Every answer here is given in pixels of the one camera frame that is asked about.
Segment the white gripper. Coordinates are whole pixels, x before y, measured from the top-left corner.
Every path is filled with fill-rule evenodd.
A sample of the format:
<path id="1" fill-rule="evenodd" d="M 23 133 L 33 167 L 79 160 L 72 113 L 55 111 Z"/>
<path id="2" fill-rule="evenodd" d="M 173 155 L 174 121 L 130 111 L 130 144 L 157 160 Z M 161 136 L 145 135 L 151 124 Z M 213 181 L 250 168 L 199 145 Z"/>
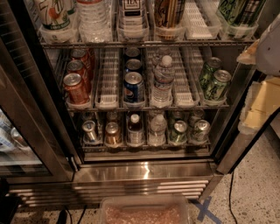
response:
<path id="1" fill-rule="evenodd" d="M 267 75 L 280 76 L 280 14 L 265 32 L 236 59 L 244 65 L 255 65 Z M 254 81 L 241 110 L 238 130 L 244 135 L 255 134 L 280 107 L 280 78 Z"/>

